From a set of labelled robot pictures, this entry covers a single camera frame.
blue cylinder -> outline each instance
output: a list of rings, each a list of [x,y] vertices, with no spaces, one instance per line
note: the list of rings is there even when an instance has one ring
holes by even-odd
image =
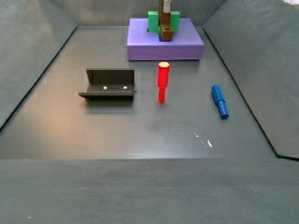
[[[211,94],[215,104],[219,108],[219,116],[222,119],[227,119],[230,117],[230,112],[219,85],[211,87]]]

gray wall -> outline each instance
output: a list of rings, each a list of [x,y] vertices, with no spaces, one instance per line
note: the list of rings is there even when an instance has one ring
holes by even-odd
[[[158,10],[159,0],[52,0],[79,25],[128,25]],[[172,9],[203,25],[226,0],[172,0]]]
[[[277,153],[293,158],[299,158],[298,21],[299,9],[281,0],[228,0],[203,26]]]
[[[0,127],[75,28],[52,2],[0,0]]]

red peg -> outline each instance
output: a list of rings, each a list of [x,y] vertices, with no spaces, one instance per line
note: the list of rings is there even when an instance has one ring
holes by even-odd
[[[164,90],[168,85],[168,76],[170,76],[171,65],[168,62],[160,62],[158,67],[158,87],[159,87],[159,97],[158,101],[164,102]]]

purple platform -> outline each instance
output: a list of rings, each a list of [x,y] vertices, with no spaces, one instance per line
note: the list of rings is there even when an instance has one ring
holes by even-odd
[[[147,32],[147,18],[131,18],[127,35],[128,60],[199,60],[204,44],[188,18],[180,20],[180,31],[171,42]]]

green block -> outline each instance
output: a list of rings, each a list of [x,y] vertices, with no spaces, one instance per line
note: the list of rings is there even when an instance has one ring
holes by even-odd
[[[147,31],[148,32],[159,32],[159,15],[158,11],[148,11],[148,26]]]
[[[180,12],[179,11],[172,11],[171,12],[171,27],[175,32],[180,30]]]

